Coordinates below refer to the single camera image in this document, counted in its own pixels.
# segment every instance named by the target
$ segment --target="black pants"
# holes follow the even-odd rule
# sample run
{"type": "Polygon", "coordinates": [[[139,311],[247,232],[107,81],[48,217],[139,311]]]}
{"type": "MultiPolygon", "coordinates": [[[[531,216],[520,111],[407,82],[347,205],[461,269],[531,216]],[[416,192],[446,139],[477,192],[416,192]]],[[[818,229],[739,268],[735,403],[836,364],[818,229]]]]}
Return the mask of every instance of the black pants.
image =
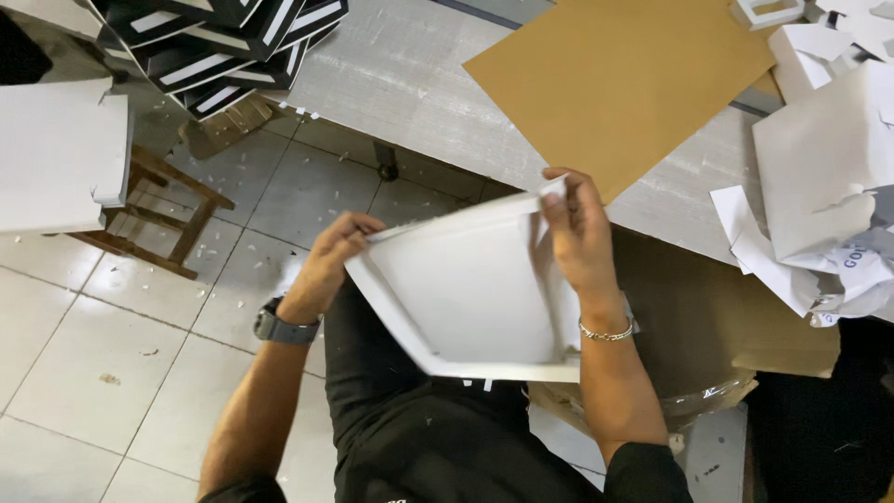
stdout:
{"type": "Polygon", "coordinates": [[[528,431],[527,383],[433,378],[404,353],[348,277],[325,320],[326,398],[341,461],[351,440],[396,400],[436,394],[474,407],[513,430],[528,431]]]}

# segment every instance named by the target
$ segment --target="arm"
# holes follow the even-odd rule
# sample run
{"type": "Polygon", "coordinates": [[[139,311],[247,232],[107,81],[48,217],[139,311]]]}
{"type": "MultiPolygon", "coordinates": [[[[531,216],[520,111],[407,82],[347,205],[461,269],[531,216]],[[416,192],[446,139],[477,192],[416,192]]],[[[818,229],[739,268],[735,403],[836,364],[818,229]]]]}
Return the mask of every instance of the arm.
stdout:
{"type": "MultiPolygon", "coordinates": [[[[549,179],[565,174],[566,199],[544,198],[555,258],[578,293],[584,326],[598,333],[621,333],[628,318],[615,278],[609,220],[589,176],[562,168],[544,172],[549,179]]],[[[662,410],[633,338],[581,339],[580,388],[586,422],[605,465],[628,442],[667,445],[662,410]]]]}
{"type": "MultiPolygon", "coordinates": [[[[367,245],[366,234],[385,225],[345,213],[314,242],[308,260],[276,310],[295,325],[316,322],[344,282],[345,260],[367,245]]],[[[276,476],[298,405],[309,345],[266,341],[218,421],[202,463],[198,497],[256,476],[276,476]]]]}

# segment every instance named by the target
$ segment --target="wooden stool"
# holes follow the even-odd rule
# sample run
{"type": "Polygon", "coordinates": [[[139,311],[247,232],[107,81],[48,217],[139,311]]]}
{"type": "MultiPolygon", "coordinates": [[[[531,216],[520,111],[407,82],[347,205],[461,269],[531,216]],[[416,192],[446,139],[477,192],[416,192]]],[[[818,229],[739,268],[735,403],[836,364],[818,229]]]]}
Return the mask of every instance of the wooden stool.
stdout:
{"type": "Polygon", "coordinates": [[[233,209],[235,204],[196,179],[187,176],[176,167],[150,154],[142,147],[138,145],[131,147],[131,175],[127,181],[128,197],[136,189],[140,180],[146,179],[159,187],[165,187],[168,184],[166,177],[186,185],[201,198],[202,201],[189,222],[183,222],[177,218],[162,215],[130,203],[127,203],[124,208],[103,209],[103,213],[105,214],[106,229],[112,224],[115,216],[123,211],[128,215],[152,224],[180,231],[180,239],[177,240],[177,244],[174,245],[173,251],[171,251],[168,257],[162,257],[157,253],[137,246],[123,237],[109,233],[108,230],[69,233],[69,235],[75,239],[80,239],[84,243],[92,244],[105,252],[115,255],[130,255],[188,279],[196,279],[198,273],[184,268],[182,265],[183,261],[189,257],[192,247],[196,245],[198,236],[202,234],[202,230],[205,229],[208,220],[214,215],[215,209],[217,207],[233,209]]]}

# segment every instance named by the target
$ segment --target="hand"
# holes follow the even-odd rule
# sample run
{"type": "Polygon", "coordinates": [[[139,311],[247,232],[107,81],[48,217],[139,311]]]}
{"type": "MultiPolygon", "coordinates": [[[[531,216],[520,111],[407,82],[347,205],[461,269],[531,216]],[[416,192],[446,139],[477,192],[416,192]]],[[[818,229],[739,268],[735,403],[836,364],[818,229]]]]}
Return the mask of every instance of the hand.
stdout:
{"type": "Polygon", "coordinates": [[[547,194],[544,215],[552,233],[552,253],[580,299],[581,318],[593,331],[621,332],[627,316],[611,256],[611,225],[593,179],[562,167],[544,170],[547,180],[568,175],[565,199],[547,194]]]}
{"type": "Polygon", "coordinates": [[[326,314],[344,283],[344,262],[367,246],[367,234],[385,229],[380,220],[362,213],[342,213],[314,241],[308,260],[276,309],[280,320],[310,325],[326,314]]]}

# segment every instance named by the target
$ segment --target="black t-shirt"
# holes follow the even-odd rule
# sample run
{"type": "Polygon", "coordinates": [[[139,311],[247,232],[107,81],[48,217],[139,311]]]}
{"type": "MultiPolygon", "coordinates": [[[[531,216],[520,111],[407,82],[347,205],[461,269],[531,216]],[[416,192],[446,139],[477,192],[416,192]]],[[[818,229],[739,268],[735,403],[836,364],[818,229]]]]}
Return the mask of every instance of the black t-shirt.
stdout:
{"type": "MultiPolygon", "coordinates": [[[[533,434],[502,427],[474,406],[442,396],[390,408],[346,451],[335,474],[340,503],[692,501],[667,447],[621,446],[603,495],[533,434]]],[[[221,488],[201,503],[285,501],[272,477],[258,477],[221,488]]]]}

